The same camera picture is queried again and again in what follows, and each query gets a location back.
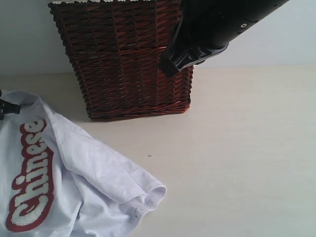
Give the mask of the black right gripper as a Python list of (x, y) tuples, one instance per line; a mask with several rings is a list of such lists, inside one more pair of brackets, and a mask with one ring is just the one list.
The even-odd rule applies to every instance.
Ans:
[(228, 44), (220, 49), (214, 49), (192, 43), (180, 22), (170, 36), (169, 44), (160, 57), (158, 67), (168, 78), (171, 78), (185, 68), (199, 65), (227, 48)]

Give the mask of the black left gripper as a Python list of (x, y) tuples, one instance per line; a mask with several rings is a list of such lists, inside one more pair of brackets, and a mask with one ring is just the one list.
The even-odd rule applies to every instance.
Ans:
[(12, 104), (0, 99), (0, 120), (4, 119), (8, 114), (20, 114), (21, 107), (17, 104)]

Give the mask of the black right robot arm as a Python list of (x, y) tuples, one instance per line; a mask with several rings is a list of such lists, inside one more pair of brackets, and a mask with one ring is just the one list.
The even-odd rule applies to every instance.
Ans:
[(284, 0), (183, 0), (182, 16), (159, 68), (171, 78), (225, 51), (229, 43), (286, 4)]

